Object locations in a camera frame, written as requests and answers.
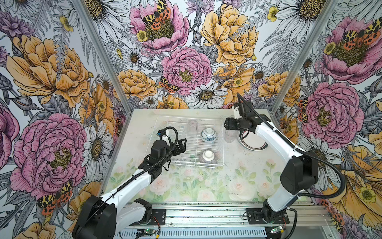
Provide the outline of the clear glass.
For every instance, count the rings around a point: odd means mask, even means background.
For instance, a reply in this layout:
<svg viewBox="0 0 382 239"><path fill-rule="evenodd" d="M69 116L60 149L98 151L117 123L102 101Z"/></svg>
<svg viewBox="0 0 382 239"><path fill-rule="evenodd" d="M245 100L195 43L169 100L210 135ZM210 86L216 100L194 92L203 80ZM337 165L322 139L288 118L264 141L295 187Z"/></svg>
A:
<svg viewBox="0 0 382 239"><path fill-rule="evenodd" d="M191 119L187 124L188 134L198 134L199 133L199 123L198 121Z"/></svg>
<svg viewBox="0 0 382 239"><path fill-rule="evenodd" d="M224 140L227 143L232 143L237 139L239 131L237 130L225 130L224 132Z"/></svg>

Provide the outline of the plate green red band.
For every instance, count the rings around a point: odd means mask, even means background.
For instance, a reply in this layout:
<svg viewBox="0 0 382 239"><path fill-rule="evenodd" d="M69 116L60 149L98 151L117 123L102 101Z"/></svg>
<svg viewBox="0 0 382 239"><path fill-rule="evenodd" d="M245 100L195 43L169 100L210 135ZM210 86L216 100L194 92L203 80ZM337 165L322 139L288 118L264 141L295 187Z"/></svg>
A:
<svg viewBox="0 0 382 239"><path fill-rule="evenodd" d="M239 133L237 139L242 147L250 151L262 151L268 147L268 144L252 132Z"/></svg>

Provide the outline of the white blue floral bowl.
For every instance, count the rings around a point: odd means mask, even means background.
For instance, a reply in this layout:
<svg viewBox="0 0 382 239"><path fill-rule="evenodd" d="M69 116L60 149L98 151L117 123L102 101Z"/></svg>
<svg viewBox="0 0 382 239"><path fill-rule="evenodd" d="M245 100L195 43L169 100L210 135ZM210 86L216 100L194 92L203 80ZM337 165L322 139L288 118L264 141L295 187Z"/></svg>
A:
<svg viewBox="0 0 382 239"><path fill-rule="evenodd" d="M217 133L213 128L206 127L201 132L201 138L204 142L214 142L217 138Z"/></svg>

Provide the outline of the white wire dish rack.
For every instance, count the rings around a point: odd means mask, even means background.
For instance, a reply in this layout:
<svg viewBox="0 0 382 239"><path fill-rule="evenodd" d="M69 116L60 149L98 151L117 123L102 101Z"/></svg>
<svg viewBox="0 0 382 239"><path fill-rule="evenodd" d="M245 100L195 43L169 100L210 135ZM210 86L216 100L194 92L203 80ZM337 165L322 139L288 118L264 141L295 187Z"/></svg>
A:
<svg viewBox="0 0 382 239"><path fill-rule="evenodd" d="M198 121L198 134L188 134L187 124L189 120ZM150 153L151 145L154 141L159 139L158 131L168 126L172 126L178 131L179 139L187 139L186 151L178 156L172 157L172 162L174 164L206 168L224 166L224 128L222 120L158 116L152 134L150 135L146 154ZM216 131L217 138L214 142L202 141L201 132L206 127L211 127ZM211 150L214 152L217 161L216 164L200 163L199 158L204 150Z"/></svg>

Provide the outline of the striped brown white bowl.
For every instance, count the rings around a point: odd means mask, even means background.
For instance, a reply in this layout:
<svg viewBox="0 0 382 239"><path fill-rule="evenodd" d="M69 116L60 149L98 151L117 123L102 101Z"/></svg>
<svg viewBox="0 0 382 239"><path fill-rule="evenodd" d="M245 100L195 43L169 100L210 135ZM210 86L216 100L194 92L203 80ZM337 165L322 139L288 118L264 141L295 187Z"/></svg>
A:
<svg viewBox="0 0 382 239"><path fill-rule="evenodd" d="M204 150L199 158L200 163L204 164L216 164L215 154L211 150Z"/></svg>

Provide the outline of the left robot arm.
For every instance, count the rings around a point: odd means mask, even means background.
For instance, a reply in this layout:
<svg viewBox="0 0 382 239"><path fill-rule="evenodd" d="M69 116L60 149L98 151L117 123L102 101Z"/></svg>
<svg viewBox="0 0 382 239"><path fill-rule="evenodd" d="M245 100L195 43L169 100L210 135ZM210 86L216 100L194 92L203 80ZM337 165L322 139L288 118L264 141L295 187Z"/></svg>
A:
<svg viewBox="0 0 382 239"><path fill-rule="evenodd" d="M138 170L116 189L100 197L91 196L84 203L72 237L75 239L112 239L115 234L138 222L151 218L152 205L143 200L130 200L153 183L163 166L186 151L187 140L156 140Z"/></svg>

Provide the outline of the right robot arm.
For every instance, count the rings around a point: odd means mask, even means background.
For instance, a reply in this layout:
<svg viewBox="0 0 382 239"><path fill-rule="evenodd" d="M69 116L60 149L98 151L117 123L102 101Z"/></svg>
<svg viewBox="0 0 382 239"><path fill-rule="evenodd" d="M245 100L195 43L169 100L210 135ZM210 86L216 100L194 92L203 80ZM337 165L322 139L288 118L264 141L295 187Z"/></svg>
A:
<svg viewBox="0 0 382 239"><path fill-rule="evenodd" d="M279 131L264 114L259 114L247 102L232 107L234 117L226 118L226 130L251 132L270 146L285 163L280 174L281 186L263 203L262 219L273 222L285 213L303 193L317 182L318 166L305 151Z"/></svg>

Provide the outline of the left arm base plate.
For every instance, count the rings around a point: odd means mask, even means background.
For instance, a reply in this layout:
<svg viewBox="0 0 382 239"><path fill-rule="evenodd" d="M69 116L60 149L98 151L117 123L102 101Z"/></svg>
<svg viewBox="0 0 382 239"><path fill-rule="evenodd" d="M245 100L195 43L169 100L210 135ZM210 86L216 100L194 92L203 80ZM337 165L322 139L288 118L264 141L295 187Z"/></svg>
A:
<svg viewBox="0 0 382 239"><path fill-rule="evenodd" d="M145 215L142 219L142 225L149 226L163 226L166 221L166 209L150 209L145 212Z"/></svg>

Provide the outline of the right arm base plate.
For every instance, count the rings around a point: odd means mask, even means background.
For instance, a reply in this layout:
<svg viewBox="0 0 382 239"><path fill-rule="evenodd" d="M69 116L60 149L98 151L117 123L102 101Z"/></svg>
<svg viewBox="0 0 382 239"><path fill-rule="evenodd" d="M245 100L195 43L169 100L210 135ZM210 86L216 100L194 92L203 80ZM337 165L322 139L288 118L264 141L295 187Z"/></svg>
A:
<svg viewBox="0 0 382 239"><path fill-rule="evenodd" d="M250 225L287 225L290 223L286 210L273 212L261 208L247 208L242 218L247 220Z"/></svg>

